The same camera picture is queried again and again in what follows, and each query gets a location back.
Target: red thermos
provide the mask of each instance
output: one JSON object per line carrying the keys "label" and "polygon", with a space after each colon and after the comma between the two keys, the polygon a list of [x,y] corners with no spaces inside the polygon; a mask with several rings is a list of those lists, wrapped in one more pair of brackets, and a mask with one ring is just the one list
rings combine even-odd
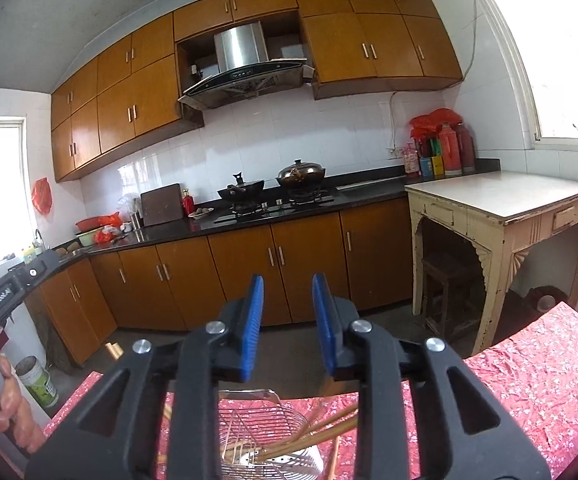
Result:
{"label": "red thermos", "polygon": [[442,147],[442,161],[444,162],[444,174],[446,176],[458,176],[462,174],[462,164],[460,163],[460,148],[458,146],[458,136],[449,126],[443,123],[438,134],[440,146]]}

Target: white table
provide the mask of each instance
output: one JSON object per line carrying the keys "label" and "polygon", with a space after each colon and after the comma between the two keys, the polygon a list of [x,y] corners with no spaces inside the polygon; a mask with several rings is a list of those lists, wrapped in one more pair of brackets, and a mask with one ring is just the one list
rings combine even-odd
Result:
{"label": "white table", "polygon": [[[426,217],[467,238],[478,254],[486,298],[472,353],[491,346],[504,296],[531,246],[578,224],[578,182],[498,171],[405,186],[413,232],[414,301],[422,306]],[[578,262],[568,303],[578,301]]]}

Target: window frame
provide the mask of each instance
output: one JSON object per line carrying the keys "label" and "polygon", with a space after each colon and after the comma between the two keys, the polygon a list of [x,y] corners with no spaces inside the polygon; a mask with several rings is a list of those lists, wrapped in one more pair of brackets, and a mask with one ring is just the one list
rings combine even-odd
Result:
{"label": "window frame", "polygon": [[543,137],[531,83],[513,34],[495,0],[477,0],[493,34],[509,73],[520,115],[525,149],[578,152],[578,139],[573,137]]}

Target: wooden stool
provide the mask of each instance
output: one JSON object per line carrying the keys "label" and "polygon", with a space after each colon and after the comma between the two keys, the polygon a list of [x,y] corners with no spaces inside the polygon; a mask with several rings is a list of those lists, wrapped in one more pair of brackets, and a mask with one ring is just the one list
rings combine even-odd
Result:
{"label": "wooden stool", "polygon": [[[447,318],[449,314],[449,299],[450,292],[456,292],[458,288],[470,285],[475,279],[482,278],[482,269],[480,264],[473,264],[466,266],[456,260],[453,256],[447,253],[429,254],[422,258],[423,267],[423,316],[429,329],[432,330],[438,337],[451,340],[457,338],[470,327],[477,325],[480,322],[480,316],[473,312],[473,319],[468,319],[466,322],[458,323],[450,333],[447,335]],[[431,307],[433,305],[433,292],[429,285],[429,276],[442,285],[442,308],[441,318],[438,324],[431,315]],[[465,307],[472,310],[472,308],[465,302]]]}

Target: metal screw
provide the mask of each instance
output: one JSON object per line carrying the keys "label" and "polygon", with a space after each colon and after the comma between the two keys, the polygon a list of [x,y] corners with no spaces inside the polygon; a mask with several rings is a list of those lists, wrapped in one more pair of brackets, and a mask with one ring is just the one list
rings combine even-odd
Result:
{"label": "metal screw", "polygon": [[425,341],[425,345],[432,352],[441,352],[446,346],[444,341],[439,337],[430,337]]}
{"label": "metal screw", "polygon": [[151,341],[148,341],[147,339],[138,339],[137,341],[134,341],[132,350],[137,354],[146,354],[151,350]]}
{"label": "metal screw", "polygon": [[371,323],[364,319],[356,319],[351,323],[351,330],[354,332],[366,333],[371,332]]}
{"label": "metal screw", "polygon": [[227,327],[222,321],[210,321],[205,325],[205,330],[209,334],[221,334],[223,333]]}

